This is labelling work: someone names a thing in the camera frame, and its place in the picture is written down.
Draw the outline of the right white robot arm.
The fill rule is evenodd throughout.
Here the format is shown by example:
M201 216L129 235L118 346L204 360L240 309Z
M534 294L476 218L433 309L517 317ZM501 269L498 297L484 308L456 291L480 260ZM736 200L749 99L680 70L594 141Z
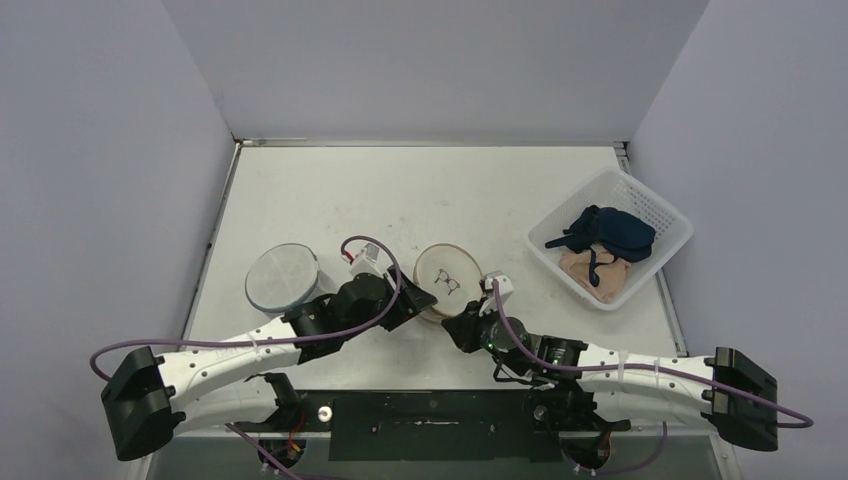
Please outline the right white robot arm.
M471 302L442 326L465 353L484 351L510 380L537 387L540 427L626 429L635 421L713 430L748 450L778 448L777 381L743 353L719 347L700 357L651 357L526 331L514 317Z

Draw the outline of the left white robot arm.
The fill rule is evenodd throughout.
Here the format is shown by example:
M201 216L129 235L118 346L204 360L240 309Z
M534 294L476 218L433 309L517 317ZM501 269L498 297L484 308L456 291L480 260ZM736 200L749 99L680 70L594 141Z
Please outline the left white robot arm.
M373 326L392 331L436 301L391 267L222 342L183 341L156 354L152 341L131 341L100 394L116 456L136 460L176 435L225 423L286 430L299 399L284 368L333 354Z

